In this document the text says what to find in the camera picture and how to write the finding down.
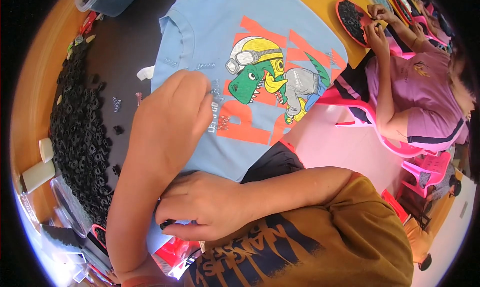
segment yellow helmet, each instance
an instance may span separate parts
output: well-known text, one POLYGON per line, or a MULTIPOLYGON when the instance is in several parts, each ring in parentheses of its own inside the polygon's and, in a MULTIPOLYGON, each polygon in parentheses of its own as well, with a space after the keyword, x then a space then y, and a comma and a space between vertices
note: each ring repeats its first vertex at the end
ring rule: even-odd
POLYGON ((275 58, 283 58, 283 52, 278 45, 262 37, 246 37, 233 46, 230 60, 225 67, 231 74, 237 74, 246 65, 275 58))

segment mustard yellow t-shirt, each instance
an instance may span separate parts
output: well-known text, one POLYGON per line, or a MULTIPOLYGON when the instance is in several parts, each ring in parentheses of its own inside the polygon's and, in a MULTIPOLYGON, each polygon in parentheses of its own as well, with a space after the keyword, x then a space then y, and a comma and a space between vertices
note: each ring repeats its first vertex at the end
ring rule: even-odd
MULTIPOLYGON (((403 225, 360 174, 352 175, 325 206, 273 214, 205 245, 206 252, 180 280, 186 287, 410 286, 412 282, 412 252, 403 225)), ((122 285, 159 282, 133 278, 122 285)))
POLYGON ((412 248, 413 262, 421 263, 427 257, 434 236, 430 231, 422 230, 415 218, 405 224, 404 230, 412 248))

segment black pants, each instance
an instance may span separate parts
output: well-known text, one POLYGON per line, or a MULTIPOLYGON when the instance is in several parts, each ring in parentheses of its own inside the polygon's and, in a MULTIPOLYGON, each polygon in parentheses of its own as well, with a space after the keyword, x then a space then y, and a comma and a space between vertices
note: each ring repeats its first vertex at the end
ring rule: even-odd
MULTIPOLYGON (((375 56, 373 50, 370 50, 367 55, 363 58, 357 68, 352 69, 350 65, 347 65, 345 70, 340 74, 340 76, 350 85, 353 91, 357 92, 360 95, 361 100, 368 103, 370 100, 370 93, 368 91, 367 75, 365 74, 365 66, 367 66, 368 61, 375 56)), ((355 99, 348 91, 340 84, 338 80, 333 81, 333 84, 339 91, 342 98, 345 99, 355 99)), ((369 124, 371 122, 367 118, 367 114, 359 108, 349 108, 352 114, 358 119, 365 121, 369 124)))
POLYGON ((305 167, 298 156, 279 141, 248 169, 241 183, 258 182, 301 169, 305 169, 305 167))

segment orange plate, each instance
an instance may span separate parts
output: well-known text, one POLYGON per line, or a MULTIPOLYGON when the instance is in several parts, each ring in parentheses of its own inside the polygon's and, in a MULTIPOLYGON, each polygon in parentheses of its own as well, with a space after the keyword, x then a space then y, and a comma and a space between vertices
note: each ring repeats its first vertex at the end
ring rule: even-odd
MULTIPOLYGON (((365 38, 366 34, 364 34, 364 39, 365 39, 365 42, 367 43, 367 45, 365 44, 362 44, 360 41, 358 41, 357 39, 355 39, 352 34, 347 30, 347 28, 345 27, 345 25, 343 24, 342 22, 342 18, 340 17, 340 14, 339 14, 339 4, 340 2, 342 2, 344 0, 338 0, 335 4, 335 12, 336 12, 336 16, 338 17, 338 20, 340 21, 340 23, 342 24, 343 26, 343 29, 348 33, 348 35, 358 44, 360 44, 360 46, 362 47, 365 47, 365 48, 370 48, 370 46, 368 45, 368 42, 367 42, 367 38, 365 38)), ((372 20, 370 19, 369 17, 369 14, 367 12, 365 12, 364 9, 360 8, 356 3, 354 3, 353 1, 351 0, 348 0, 349 2, 353 3, 353 5, 355 5, 355 9, 357 10, 358 13, 362 13, 363 14, 363 17, 360 18, 360 24, 361 24, 361 29, 363 32, 365 32, 365 30, 363 29, 364 26, 372 23, 372 20)))

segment red tray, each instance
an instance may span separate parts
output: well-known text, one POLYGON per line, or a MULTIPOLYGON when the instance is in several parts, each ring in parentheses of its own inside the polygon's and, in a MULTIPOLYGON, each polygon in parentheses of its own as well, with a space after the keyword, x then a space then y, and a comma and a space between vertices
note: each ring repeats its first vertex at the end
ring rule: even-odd
POLYGON ((405 6, 405 4, 403 3, 402 0, 398 0, 401 4, 402 4, 402 7, 405 9, 405 12, 408 14, 408 16, 410 17, 410 19, 412 21, 410 21, 406 16, 405 16, 405 13, 403 12, 402 8, 399 6, 399 3, 397 2, 397 0, 392 0, 393 1, 393 4, 395 5, 395 7, 397 8, 398 12, 400 14, 402 14, 402 17, 403 19, 405 19, 406 22, 408 22, 409 25, 413 25, 413 16, 412 14, 410 13, 409 9, 407 9, 407 7, 405 6))
MULTIPOLYGON (((342 19, 341 19, 340 15, 339 15, 339 4, 340 4, 340 2, 342 2, 342 1, 344 1, 344 0, 338 0, 338 1, 336 2, 336 4, 335 4, 335 12, 336 12, 336 16, 338 17, 338 20, 340 21, 340 23, 341 23, 342 26, 343 26, 343 29, 345 30, 345 32, 348 33, 348 35, 349 35, 356 43, 360 44, 360 46, 365 47, 365 48, 370 48, 370 46, 368 45, 368 42, 367 42, 366 35, 363 35, 363 36, 364 36, 364 39, 365 39, 365 42, 367 43, 367 45, 365 45, 365 44, 361 43, 360 41, 358 41, 357 39, 355 39, 355 38, 352 36, 352 34, 347 30, 347 28, 345 27, 345 25, 343 24, 342 19)), ((360 24, 361 24, 361 26, 362 26, 362 28, 361 28, 362 31, 365 32, 365 30, 363 29, 363 27, 366 26, 366 25, 368 25, 368 24, 370 24, 370 23, 372 23, 372 20, 370 19, 369 14, 368 14, 364 9, 360 8, 360 7, 359 7, 356 3, 354 3, 353 1, 351 1, 351 0, 348 0, 348 1, 351 2, 351 3, 353 3, 353 4, 355 5, 355 9, 357 10, 357 12, 363 14, 363 17, 360 18, 360 24)))

